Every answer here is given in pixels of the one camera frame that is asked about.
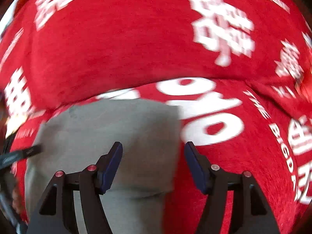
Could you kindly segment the red blanket with white print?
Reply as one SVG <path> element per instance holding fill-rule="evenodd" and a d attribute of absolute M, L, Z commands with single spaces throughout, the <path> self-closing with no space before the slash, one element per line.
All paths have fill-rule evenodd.
<path fill-rule="evenodd" d="M 195 233 L 206 203 L 184 158 L 190 141 L 223 170 L 250 171 L 291 233 L 311 203 L 310 36 L 292 0 L 18 0 L 1 38 L 1 94 L 23 117 L 11 149 L 35 145 L 40 126 L 73 106 L 175 106 L 162 233 Z M 12 166 L 25 221 L 27 160 Z"/>

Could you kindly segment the grey small garment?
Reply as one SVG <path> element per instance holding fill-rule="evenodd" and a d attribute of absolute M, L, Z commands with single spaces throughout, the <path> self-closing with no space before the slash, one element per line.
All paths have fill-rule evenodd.
<path fill-rule="evenodd" d="M 121 142 L 123 157 L 113 184 L 100 197 L 109 225 L 113 233 L 162 233 L 179 132 L 179 109 L 155 101 L 105 99 L 69 108 L 42 124 L 36 135 L 43 151 L 27 160 L 27 214 L 32 215 L 56 171 L 81 171 Z"/>

